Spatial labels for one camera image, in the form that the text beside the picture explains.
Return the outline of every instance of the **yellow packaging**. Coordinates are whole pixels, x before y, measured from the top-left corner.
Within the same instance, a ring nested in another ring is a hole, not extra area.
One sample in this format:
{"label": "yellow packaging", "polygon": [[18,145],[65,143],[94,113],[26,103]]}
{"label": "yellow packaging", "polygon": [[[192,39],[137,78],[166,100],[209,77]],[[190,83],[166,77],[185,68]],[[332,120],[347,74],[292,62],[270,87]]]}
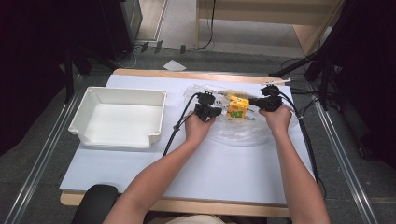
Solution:
{"label": "yellow packaging", "polygon": [[227,117],[235,119],[244,119],[248,111],[248,99],[236,96],[230,97],[230,105],[227,110]]}

